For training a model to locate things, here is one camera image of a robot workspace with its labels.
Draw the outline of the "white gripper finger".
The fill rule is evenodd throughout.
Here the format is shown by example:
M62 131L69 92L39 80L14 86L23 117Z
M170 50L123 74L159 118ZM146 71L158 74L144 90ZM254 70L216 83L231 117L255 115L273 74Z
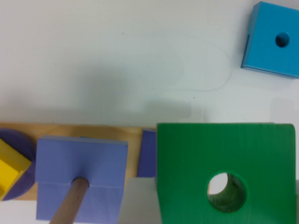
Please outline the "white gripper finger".
M154 177L126 181L117 224L162 224Z

